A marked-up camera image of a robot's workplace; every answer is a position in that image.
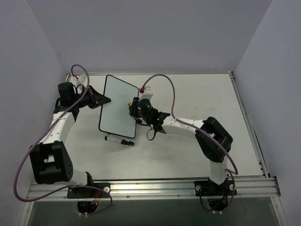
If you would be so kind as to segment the small black-framed whiteboard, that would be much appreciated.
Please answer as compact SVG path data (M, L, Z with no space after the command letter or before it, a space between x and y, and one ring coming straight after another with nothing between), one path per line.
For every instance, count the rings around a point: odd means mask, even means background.
M99 130L126 138L135 138L136 122L129 114L129 103L139 96L136 86L112 75L105 78L103 95L111 101L101 108Z

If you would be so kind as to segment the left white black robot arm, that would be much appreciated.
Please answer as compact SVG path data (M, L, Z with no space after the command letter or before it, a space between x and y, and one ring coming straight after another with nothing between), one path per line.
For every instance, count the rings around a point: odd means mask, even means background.
M55 103L50 131L30 152L34 178L37 184L79 185L78 192L90 197L95 191L92 176L74 168L65 142L80 108L96 109L111 99L93 87L75 86L71 82L59 84L58 91L60 97Z

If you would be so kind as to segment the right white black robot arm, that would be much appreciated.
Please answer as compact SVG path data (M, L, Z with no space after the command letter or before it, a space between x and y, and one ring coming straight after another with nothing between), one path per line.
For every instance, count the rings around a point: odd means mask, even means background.
M206 120L175 119L170 113L155 109L149 99L133 98L128 104L129 115L138 123L143 120L154 135L177 134L195 138L204 156L210 161L209 189L214 194L225 190L227 178L226 153L231 150L232 136L214 118Z

